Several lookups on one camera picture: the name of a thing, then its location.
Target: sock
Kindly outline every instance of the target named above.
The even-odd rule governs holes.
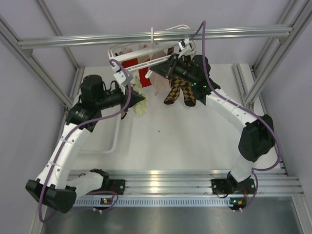
[[[125,111],[121,112],[121,120],[123,120],[126,115],[128,114],[128,109],[126,109]]]
[[[174,78],[171,80],[171,91],[170,93],[167,95],[166,99],[164,100],[164,103],[166,105],[171,105],[173,104],[177,98],[180,95],[180,88],[181,88],[181,80],[179,78]]]
[[[196,105],[196,99],[193,95],[192,87],[189,84],[189,82],[183,81],[181,83],[181,88],[182,88],[182,92],[183,92],[183,96],[184,96],[185,105],[190,106],[190,107],[195,106]]]

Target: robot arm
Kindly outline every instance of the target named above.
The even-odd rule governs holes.
[[[71,181],[67,181],[67,178],[81,147],[94,130],[97,122],[85,124],[76,129],[77,125],[97,119],[101,117],[101,110],[116,105],[123,106],[127,101],[127,87],[124,87],[125,92],[123,92],[115,81],[112,83],[115,83],[115,89],[112,89],[111,84],[111,88],[106,90],[103,89],[103,81],[100,76],[91,75],[83,79],[80,86],[79,102],[70,109],[61,138],[51,158],[36,180],[29,180],[26,184],[26,190],[36,201],[39,201],[47,179],[42,203],[62,213],[68,212],[80,196],[93,190],[108,190],[109,175],[102,170],[93,169],[85,176]],[[143,96],[132,90],[128,108],[143,99]],[[65,139],[74,128],[76,130],[68,139]]]
[[[208,59],[205,59],[209,73],[210,65]],[[227,100],[221,99],[210,89],[203,70],[202,55],[194,56],[191,61],[188,57],[172,54],[166,62],[150,69],[164,78],[172,79],[177,76],[191,83],[194,97],[219,112],[239,131],[241,134],[238,145],[240,156],[227,179],[234,193],[240,183],[244,183],[250,177],[253,165],[258,158],[275,145],[272,134],[256,117],[230,104],[228,100],[233,100],[211,79],[213,88]],[[270,116],[264,115],[262,119],[273,129]]]

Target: purple cable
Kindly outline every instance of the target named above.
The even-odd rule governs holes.
[[[273,131],[273,129],[260,117],[258,116],[257,114],[255,114],[254,112],[246,109],[245,107],[242,107],[240,105],[237,105],[235,102],[231,101],[231,100],[227,100],[224,96],[222,96],[221,94],[219,94],[212,86],[211,82],[210,82],[210,79],[209,79],[209,75],[208,75],[208,72],[207,72],[207,66],[206,66],[206,61],[205,61],[205,31],[206,31],[206,21],[204,20],[200,27],[198,28],[198,30],[190,37],[190,40],[193,40],[195,38],[195,36],[198,34],[199,30],[201,29],[201,27],[203,28],[202,30],[202,58],[203,58],[203,66],[204,66],[204,73],[205,73],[205,77],[206,77],[206,80],[208,82],[208,85],[209,85],[209,88],[218,96],[220,97],[221,99],[229,102],[230,104],[238,107],[239,109],[253,115],[254,117],[256,117],[261,123],[264,124],[264,126],[269,130],[269,132],[272,134],[272,136],[274,137],[275,141],[276,141],[276,145],[277,145],[277,160],[276,162],[271,166],[271,167],[268,167],[268,168],[263,168],[263,169],[258,169],[258,168],[253,168],[253,170],[255,171],[268,171],[268,170],[271,170],[273,169],[274,167],[276,167],[279,162],[281,161],[282,159],[282,154],[281,154],[281,144],[279,142],[279,139],[277,137],[277,135],[275,134],[275,132]],[[246,209],[247,207],[250,206],[250,204],[253,202],[254,198],[255,198],[255,195],[257,194],[257,191],[258,191],[258,186],[259,186],[259,183],[258,183],[258,178],[256,176],[256,174],[254,173],[254,171],[252,170],[252,174],[254,175],[255,177],[255,180],[256,180],[256,188],[255,188],[255,192],[253,194],[253,197],[251,198],[251,200],[249,201],[249,203],[246,205],[246,207],[244,207],[244,209]]]
[[[97,121],[100,121],[100,120],[104,120],[104,119],[108,119],[108,118],[112,118],[112,117],[115,117],[117,115],[119,115],[121,112],[123,112],[129,105],[130,103],[130,99],[131,99],[131,84],[130,84],[130,81],[131,81],[131,78],[128,74],[128,72],[126,71],[126,69],[124,69],[124,67],[121,65],[120,62],[118,62],[117,60],[115,59],[111,59],[109,61],[109,63],[115,67],[115,64],[121,68],[122,72],[124,73],[124,75],[126,76],[126,79],[127,79],[127,82],[128,82],[128,98],[127,98],[127,101],[126,101],[126,104],[123,106],[123,108],[120,110],[120,111],[117,111],[116,113],[112,114],[112,115],[109,115],[109,116],[104,116],[104,117],[100,117],[100,118],[95,118],[95,119],[92,119],[92,120],[88,120],[88,121],[85,121],[79,125],[77,125],[75,128],[73,128],[68,134],[67,136],[64,138],[65,141],[68,140],[68,138],[71,136],[71,134],[73,134],[75,132],[75,130],[77,130],[78,128],[80,128],[81,126],[83,125],[86,125],[86,124],[89,124],[89,123],[93,123],[93,122],[97,122]],[[54,169],[54,165],[55,163],[57,162],[58,158],[59,158],[59,155],[65,145],[65,141],[62,142],[62,144],[60,145],[59,149],[58,149],[58,152],[53,160],[53,164],[49,170],[49,173],[47,175],[47,178],[45,179],[45,182],[43,184],[43,187],[42,187],[42,190],[41,190],[41,193],[40,193],[40,198],[39,198],[39,211],[38,211],[38,215],[39,215],[39,220],[41,223],[49,220],[55,213],[52,213],[48,218],[46,219],[43,219],[42,217],[42,203],[43,203],[43,195],[44,195],[44,192],[45,192],[45,189],[47,187],[47,184],[48,184],[48,181],[52,175],[52,172],[53,172],[53,169]]]
[[[256,176],[256,174],[254,173],[254,171],[252,171],[252,174],[254,175],[255,178],[255,191],[253,193],[252,198],[250,199],[250,201],[247,203],[247,205],[242,209],[242,211],[246,210],[248,207],[250,207],[250,205],[252,204],[252,202],[254,201],[255,195],[258,192],[258,187],[259,187],[259,181],[258,181],[258,177]]]

